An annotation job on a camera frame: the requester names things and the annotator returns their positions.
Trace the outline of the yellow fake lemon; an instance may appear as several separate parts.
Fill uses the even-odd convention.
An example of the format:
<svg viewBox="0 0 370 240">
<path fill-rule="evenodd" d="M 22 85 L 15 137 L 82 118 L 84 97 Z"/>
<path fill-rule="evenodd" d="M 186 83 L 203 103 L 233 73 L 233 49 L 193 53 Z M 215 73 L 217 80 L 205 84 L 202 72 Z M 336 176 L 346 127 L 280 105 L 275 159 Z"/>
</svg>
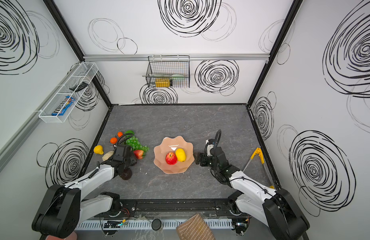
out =
<svg viewBox="0 0 370 240">
<path fill-rule="evenodd" d="M 175 155 L 176 155 L 177 160 L 179 162 L 185 162 L 186 159 L 187 159 L 186 152 L 182 148 L 177 148 L 176 151 L 175 151 Z"/>
</svg>

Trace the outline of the pink wavy fruit bowl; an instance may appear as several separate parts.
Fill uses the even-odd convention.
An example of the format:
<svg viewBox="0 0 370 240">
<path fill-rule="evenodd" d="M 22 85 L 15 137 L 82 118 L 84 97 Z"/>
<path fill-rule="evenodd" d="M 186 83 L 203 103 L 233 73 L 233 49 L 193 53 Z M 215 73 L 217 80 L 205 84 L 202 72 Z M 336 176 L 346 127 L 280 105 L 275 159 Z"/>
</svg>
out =
<svg viewBox="0 0 370 240">
<path fill-rule="evenodd" d="M 154 148 L 154 164 L 165 174 L 181 174 L 195 161 L 194 146 L 182 136 L 165 137 Z"/>
</svg>

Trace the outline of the red fake apple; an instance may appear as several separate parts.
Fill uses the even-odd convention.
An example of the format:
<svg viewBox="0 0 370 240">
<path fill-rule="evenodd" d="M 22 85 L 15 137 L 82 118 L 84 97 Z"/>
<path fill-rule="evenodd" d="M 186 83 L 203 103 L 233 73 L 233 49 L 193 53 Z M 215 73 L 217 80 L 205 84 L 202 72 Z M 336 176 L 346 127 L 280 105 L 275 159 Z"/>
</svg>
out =
<svg viewBox="0 0 370 240">
<path fill-rule="evenodd" d="M 175 165 L 178 162 L 174 152 L 169 152 L 165 157 L 165 161 L 168 165 Z"/>
</svg>

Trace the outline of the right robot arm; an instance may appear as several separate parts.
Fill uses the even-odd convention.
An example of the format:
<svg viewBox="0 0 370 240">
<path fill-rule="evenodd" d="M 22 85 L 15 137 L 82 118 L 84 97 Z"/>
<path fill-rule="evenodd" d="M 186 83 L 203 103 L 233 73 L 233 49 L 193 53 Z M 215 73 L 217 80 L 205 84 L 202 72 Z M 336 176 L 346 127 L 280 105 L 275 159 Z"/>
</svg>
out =
<svg viewBox="0 0 370 240">
<path fill-rule="evenodd" d="M 298 240 L 310 228 L 308 219 L 292 195 L 285 189 L 274 190 L 247 176 L 229 163 L 218 140 L 206 141 L 196 163 L 210 167 L 212 176 L 223 185 L 235 189 L 230 197 L 230 211 L 248 214 L 265 224 L 277 240 Z"/>
</svg>

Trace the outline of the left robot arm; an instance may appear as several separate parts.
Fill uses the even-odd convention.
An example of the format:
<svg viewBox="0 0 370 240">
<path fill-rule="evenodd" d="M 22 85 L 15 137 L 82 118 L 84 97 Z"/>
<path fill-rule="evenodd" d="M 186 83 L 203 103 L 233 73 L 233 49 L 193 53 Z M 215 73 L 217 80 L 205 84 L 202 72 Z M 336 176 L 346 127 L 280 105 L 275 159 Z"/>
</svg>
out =
<svg viewBox="0 0 370 240">
<path fill-rule="evenodd" d="M 86 197 L 116 177 L 129 180 L 132 176 L 130 167 L 136 163 L 132 147 L 121 144 L 114 147 L 109 159 L 97 164 L 83 177 L 65 185 L 52 185 L 35 214 L 32 230 L 44 236 L 65 239 L 79 224 L 96 215 L 117 217 L 123 211 L 118 194 L 103 192 L 89 200 Z"/>
</svg>

